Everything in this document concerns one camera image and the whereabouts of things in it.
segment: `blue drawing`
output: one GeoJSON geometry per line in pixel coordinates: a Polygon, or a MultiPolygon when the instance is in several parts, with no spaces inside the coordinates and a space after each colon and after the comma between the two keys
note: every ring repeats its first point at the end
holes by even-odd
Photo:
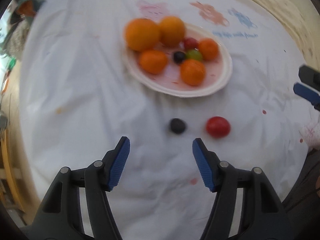
{"type": "Polygon", "coordinates": [[[248,16],[242,14],[241,12],[238,12],[236,9],[232,8],[231,10],[228,10],[228,13],[230,15],[236,16],[239,20],[239,22],[242,25],[245,25],[248,27],[248,29],[250,28],[257,28],[257,25],[255,25],[248,16]]]}

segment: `white tablecloth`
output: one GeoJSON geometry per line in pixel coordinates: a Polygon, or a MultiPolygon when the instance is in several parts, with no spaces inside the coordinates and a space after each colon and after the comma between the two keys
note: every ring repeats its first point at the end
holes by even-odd
{"type": "Polygon", "coordinates": [[[125,135],[131,153],[108,194],[123,239],[199,239],[215,196],[192,155],[192,141],[201,137],[236,168],[260,166],[283,200],[308,150],[298,128],[319,116],[292,91],[303,63],[282,25],[250,0],[46,0],[29,33],[20,83],[22,136],[37,193],[44,196],[61,167],[87,167],[125,135]],[[176,98],[127,72],[125,24],[168,14],[220,36],[233,60],[223,90],[176,98]],[[216,115],[232,126],[220,140],[204,131],[216,115]],[[169,132],[171,118],[183,119],[186,132],[169,132]]]}

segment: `red stain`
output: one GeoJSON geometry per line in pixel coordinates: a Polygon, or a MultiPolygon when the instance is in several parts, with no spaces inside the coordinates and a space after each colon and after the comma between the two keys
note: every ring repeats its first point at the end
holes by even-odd
{"type": "Polygon", "coordinates": [[[198,182],[198,179],[197,179],[197,178],[193,178],[192,180],[189,181],[189,183],[190,183],[191,185],[195,185],[195,184],[197,184],[197,182],[198,182]]]}

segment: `white plate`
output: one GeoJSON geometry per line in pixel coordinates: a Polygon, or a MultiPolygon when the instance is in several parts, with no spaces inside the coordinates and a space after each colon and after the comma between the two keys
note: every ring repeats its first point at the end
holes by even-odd
{"type": "Polygon", "coordinates": [[[158,45],[155,49],[164,51],[169,57],[169,64],[163,73],[152,75],[142,70],[138,65],[139,54],[129,48],[124,51],[123,59],[126,67],[133,77],[147,87],[168,95],[192,98],[211,95],[227,85],[232,74],[232,60],[227,48],[221,40],[212,33],[201,27],[185,24],[186,37],[192,37],[197,40],[202,38],[211,38],[219,45],[220,55],[212,62],[204,62],[207,75],[200,86],[189,86],[180,79],[179,66],[171,60],[172,52],[182,50],[182,48],[166,48],[158,45]]]}

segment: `pink stain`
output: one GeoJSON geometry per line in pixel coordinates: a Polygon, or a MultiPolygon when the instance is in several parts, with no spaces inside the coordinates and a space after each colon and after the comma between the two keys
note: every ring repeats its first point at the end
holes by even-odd
{"type": "Polygon", "coordinates": [[[167,3],[164,2],[151,4],[140,0],[136,5],[145,18],[153,21],[160,20],[164,16],[170,15],[169,10],[167,9],[167,3]]]}
{"type": "Polygon", "coordinates": [[[195,185],[195,184],[197,184],[197,182],[198,182],[198,179],[197,179],[197,178],[193,178],[192,180],[189,181],[189,183],[190,183],[191,185],[195,185]]]}
{"type": "Polygon", "coordinates": [[[310,135],[311,138],[313,138],[313,135],[315,134],[315,130],[313,130],[313,128],[308,128],[307,129],[308,134],[310,135]]]}

